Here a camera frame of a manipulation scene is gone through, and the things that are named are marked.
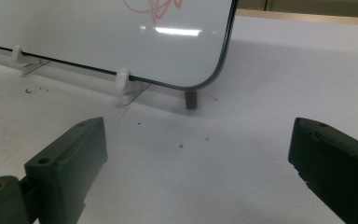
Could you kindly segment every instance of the red marker drawing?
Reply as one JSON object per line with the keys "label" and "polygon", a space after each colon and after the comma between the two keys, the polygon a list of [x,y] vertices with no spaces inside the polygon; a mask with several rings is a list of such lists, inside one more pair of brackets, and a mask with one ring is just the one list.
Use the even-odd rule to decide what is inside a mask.
{"label": "red marker drawing", "polygon": [[142,10],[130,6],[127,1],[128,0],[123,0],[124,4],[129,10],[137,13],[150,13],[155,25],[158,20],[161,20],[164,17],[168,7],[170,7],[172,2],[177,8],[182,6],[182,0],[166,0],[165,3],[163,3],[163,0],[148,0],[150,9]]}

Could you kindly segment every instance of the black rubber foot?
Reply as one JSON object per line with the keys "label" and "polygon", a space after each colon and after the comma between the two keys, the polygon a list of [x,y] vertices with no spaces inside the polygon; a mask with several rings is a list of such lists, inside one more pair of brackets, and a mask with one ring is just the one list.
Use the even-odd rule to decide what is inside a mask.
{"label": "black rubber foot", "polygon": [[195,110],[197,109],[197,92],[196,91],[186,91],[186,109]]}

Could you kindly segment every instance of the white table surface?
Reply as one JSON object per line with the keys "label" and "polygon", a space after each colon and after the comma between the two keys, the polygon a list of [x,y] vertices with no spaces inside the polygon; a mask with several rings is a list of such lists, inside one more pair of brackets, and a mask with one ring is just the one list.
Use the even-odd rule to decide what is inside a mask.
{"label": "white table surface", "polygon": [[113,80],[58,63],[22,76],[0,51],[0,175],[102,116],[109,160],[79,224],[343,223],[287,154],[296,117],[358,139],[358,26],[237,17],[196,111],[158,86],[121,105]]}

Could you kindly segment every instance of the dark green plastic part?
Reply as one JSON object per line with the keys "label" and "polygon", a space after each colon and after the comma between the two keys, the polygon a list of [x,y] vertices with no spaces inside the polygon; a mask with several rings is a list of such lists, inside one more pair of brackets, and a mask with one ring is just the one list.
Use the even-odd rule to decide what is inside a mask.
{"label": "dark green plastic part", "polygon": [[75,224],[107,161],[103,119],[78,123],[25,163],[27,176],[0,177],[0,224]]}
{"label": "dark green plastic part", "polygon": [[358,224],[358,141],[326,124],[296,119],[289,161],[345,223]]}
{"label": "dark green plastic part", "polygon": [[19,180],[14,176],[0,177],[0,224],[31,223],[22,198]]}

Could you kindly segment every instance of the white plastic stand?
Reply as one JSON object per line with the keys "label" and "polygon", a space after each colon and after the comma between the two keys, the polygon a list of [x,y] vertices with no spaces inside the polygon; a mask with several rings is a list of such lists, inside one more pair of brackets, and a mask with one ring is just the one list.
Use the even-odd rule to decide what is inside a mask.
{"label": "white plastic stand", "polygon": [[121,96],[123,105],[129,105],[150,84],[141,81],[130,81],[130,72],[120,68],[116,74],[115,88]]}
{"label": "white plastic stand", "polygon": [[22,55],[22,47],[20,46],[14,47],[11,53],[11,61],[13,63],[27,63],[21,69],[23,75],[30,74],[34,70],[50,62],[48,60]]}

